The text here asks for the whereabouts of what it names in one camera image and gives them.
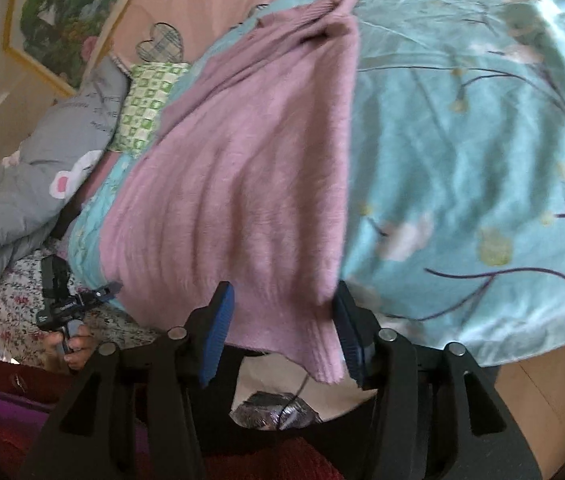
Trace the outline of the person's left hand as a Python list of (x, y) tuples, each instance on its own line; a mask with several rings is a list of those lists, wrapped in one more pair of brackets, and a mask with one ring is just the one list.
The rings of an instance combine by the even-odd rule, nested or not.
[(46, 370), (69, 374), (84, 368), (97, 347), (97, 340), (85, 325), (77, 327), (73, 337), (66, 339), (62, 333), (46, 333), (43, 339)]

